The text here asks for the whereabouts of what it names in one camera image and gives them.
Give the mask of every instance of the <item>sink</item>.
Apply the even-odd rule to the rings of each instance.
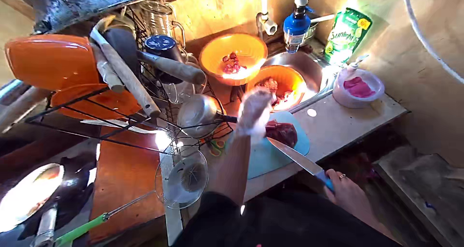
[[[269,57],[263,66],[270,65],[291,67],[300,73],[306,82],[308,90],[305,92],[305,96],[301,103],[288,109],[290,113],[296,113],[332,92],[336,74],[324,71],[323,68],[328,66],[328,63],[313,52],[300,49],[294,54],[278,53]]]

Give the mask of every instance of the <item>blue knife handle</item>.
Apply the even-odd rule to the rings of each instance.
[[[334,189],[334,184],[332,183],[332,180],[325,176],[325,171],[322,170],[321,172],[317,173],[315,177],[319,178],[324,184],[329,188],[333,193],[335,193]]]

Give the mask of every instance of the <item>dish soap bottle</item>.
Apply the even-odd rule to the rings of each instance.
[[[370,27],[372,20],[351,8],[337,13],[325,46],[325,59],[341,66],[355,52]]]

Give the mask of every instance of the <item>white container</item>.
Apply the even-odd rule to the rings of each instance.
[[[343,87],[343,83],[356,77],[361,77],[361,79],[368,84],[370,89],[375,91],[375,94],[369,97],[357,97],[351,95],[348,90]],[[385,86],[378,77],[369,71],[360,70],[350,65],[338,73],[332,95],[339,104],[345,107],[364,108],[368,107],[371,102],[381,97],[384,93]]]

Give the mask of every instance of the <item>person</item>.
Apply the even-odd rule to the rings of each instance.
[[[244,98],[219,175],[210,181],[198,212],[174,246],[399,246],[375,218],[364,191],[333,169],[326,172],[334,187],[334,193],[324,188],[327,198],[285,188],[249,200],[240,214],[252,130],[271,101],[268,90]]]

